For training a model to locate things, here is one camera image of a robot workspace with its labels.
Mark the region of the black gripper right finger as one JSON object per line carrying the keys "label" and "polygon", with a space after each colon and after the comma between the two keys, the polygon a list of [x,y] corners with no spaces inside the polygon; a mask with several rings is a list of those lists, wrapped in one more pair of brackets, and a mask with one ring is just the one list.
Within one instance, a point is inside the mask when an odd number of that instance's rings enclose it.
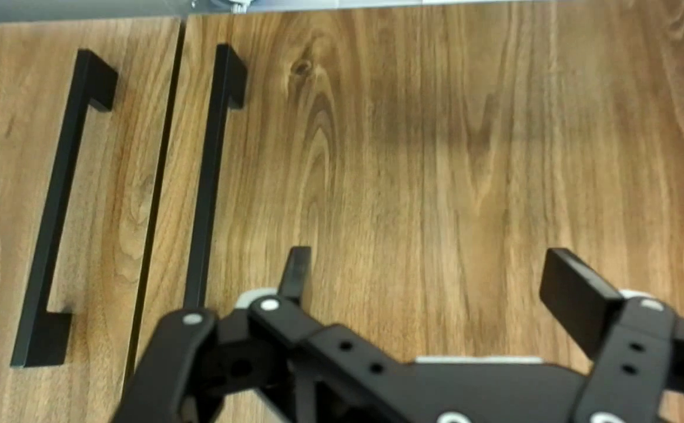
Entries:
{"label": "black gripper right finger", "polygon": [[672,306],[616,289],[565,247],[545,252],[538,297],[592,361],[575,423],[658,423],[664,395],[684,395],[684,317]]}

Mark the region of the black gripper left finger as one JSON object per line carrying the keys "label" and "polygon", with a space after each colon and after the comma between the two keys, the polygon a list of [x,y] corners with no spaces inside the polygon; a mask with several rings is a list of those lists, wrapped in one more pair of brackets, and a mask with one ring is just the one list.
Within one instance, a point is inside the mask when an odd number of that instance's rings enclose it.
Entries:
{"label": "black gripper left finger", "polygon": [[313,252],[293,247],[280,287],[229,317],[164,316],[114,423],[217,423],[226,397],[257,390],[288,423],[435,423],[458,411],[455,366],[402,364],[303,308]]}

